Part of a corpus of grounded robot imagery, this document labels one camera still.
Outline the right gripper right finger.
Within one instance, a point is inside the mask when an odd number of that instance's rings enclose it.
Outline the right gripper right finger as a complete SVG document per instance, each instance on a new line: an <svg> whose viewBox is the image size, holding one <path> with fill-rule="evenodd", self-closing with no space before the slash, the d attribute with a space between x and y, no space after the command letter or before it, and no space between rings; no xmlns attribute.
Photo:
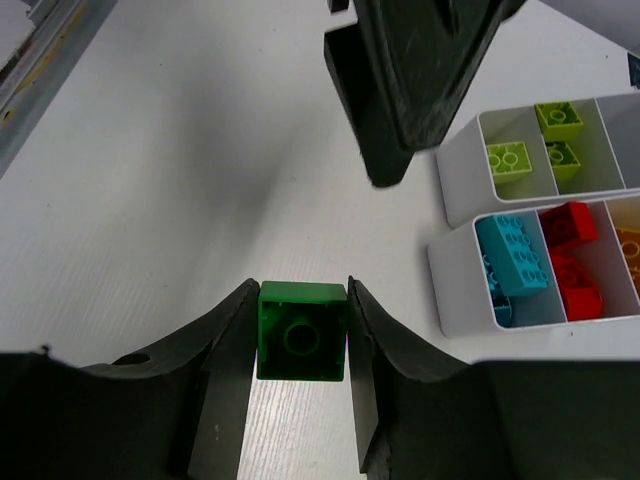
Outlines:
<svg viewBox="0 0 640 480"><path fill-rule="evenodd" d="M468 364L348 282L358 463L369 479L635 479L635 361Z"/></svg>

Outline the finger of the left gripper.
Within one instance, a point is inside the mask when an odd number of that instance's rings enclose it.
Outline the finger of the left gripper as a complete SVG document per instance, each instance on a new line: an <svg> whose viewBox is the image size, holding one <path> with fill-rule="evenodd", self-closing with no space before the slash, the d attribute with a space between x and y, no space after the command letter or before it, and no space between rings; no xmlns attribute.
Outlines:
<svg viewBox="0 0 640 480"><path fill-rule="evenodd" d="M357 1L383 108L404 150L444 139L502 22L522 1Z"/></svg>
<svg viewBox="0 0 640 480"><path fill-rule="evenodd" d="M400 146L392 129L359 25L327 31L324 59L371 184L376 188L399 184L413 154Z"/></svg>

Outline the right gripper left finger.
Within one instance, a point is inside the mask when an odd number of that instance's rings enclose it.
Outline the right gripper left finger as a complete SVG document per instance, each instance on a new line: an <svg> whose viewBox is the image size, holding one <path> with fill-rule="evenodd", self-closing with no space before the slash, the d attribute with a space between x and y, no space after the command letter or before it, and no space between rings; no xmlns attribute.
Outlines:
<svg viewBox="0 0 640 480"><path fill-rule="evenodd" d="M233 479L257 346L259 286L110 364L47 348L1 356L5 479Z"/></svg>

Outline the pale lime small lego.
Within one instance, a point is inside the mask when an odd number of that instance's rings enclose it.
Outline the pale lime small lego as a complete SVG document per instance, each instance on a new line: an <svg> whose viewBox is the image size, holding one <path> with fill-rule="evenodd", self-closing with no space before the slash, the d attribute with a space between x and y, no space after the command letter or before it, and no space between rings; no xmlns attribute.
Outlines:
<svg viewBox="0 0 640 480"><path fill-rule="evenodd" d="M522 141L489 144L486 154L496 185L516 182L532 173L528 150Z"/></svg>

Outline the dark green square lego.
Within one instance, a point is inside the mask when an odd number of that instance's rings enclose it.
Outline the dark green square lego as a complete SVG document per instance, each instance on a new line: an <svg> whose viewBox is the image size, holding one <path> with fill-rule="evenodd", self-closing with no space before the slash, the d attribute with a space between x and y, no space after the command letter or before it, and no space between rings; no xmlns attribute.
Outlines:
<svg viewBox="0 0 640 480"><path fill-rule="evenodd" d="M342 284L263 282L258 297L257 378L342 381L346 307Z"/></svg>

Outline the lime square lego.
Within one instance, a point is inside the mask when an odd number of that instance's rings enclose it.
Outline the lime square lego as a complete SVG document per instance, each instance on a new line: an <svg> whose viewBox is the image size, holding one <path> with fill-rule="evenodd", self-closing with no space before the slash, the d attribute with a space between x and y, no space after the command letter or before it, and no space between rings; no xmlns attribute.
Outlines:
<svg viewBox="0 0 640 480"><path fill-rule="evenodd" d="M538 103L534 109L546 143L573 141L584 126L570 102Z"/></svg>
<svg viewBox="0 0 640 480"><path fill-rule="evenodd" d="M557 182L570 180L581 169L578 157L567 142L549 142L545 146Z"/></svg>

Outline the long cyan lego brick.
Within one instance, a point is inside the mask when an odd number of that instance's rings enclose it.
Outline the long cyan lego brick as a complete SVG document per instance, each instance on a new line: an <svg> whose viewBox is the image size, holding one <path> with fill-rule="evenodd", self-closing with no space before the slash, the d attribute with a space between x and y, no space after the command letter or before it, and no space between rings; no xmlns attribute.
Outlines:
<svg viewBox="0 0 640 480"><path fill-rule="evenodd" d="M490 215L477 221L475 229L505 296L532 296L549 286L549 277L520 217Z"/></svg>

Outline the red curved lego brick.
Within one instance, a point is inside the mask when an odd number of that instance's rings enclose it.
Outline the red curved lego brick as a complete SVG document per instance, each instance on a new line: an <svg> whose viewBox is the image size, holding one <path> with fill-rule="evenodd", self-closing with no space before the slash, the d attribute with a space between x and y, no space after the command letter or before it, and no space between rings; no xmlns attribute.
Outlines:
<svg viewBox="0 0 640 480"><path fill-rule="evenodd" d="M586 268L567 254L553 253L551 263L567 320L576 322L600 318L602 294Z"/></svg>

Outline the orange yellow lego brick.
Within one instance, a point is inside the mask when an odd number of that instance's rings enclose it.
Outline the orange yellow lego brick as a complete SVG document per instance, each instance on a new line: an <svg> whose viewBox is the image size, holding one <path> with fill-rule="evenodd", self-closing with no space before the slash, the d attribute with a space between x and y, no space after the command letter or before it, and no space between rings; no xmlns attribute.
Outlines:
<svg viewBox="0 0 640 480"><path fill-rule="evenodd" d="M627 267L630 271L632 280L639 283L639 254L640 245L638 230L629 228L616 228L616 234L619 240L621 251L625 257Z"/></svg>

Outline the small cyan lego brick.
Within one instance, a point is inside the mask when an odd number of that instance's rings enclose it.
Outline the small cyan lego brick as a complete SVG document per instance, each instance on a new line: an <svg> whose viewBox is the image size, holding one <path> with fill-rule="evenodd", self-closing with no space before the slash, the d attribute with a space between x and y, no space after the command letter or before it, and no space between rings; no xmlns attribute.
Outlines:
<svg viewBox="0 0 640 480"><path fill-rule="evenodd" d="M497 280L492 264L485 253L482 254L482 262L483 262L484 272L485 272L485 276L486 276L486 280L489 288L489 293L490 293L491 299L495 301L496 299L502 296L502 289Z"/></svg>

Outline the red lego piece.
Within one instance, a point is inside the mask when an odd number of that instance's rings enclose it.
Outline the red lego piece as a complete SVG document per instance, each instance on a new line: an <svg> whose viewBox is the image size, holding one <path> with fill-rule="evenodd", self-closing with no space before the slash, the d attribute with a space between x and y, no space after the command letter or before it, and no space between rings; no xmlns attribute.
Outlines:
<svg viewBox="0 0 640 480"><path fill-rule="evenodd" d="M567 202L539 214L544 239L551 253L564 253L596 241L599 234L589 206Z"/></svg>

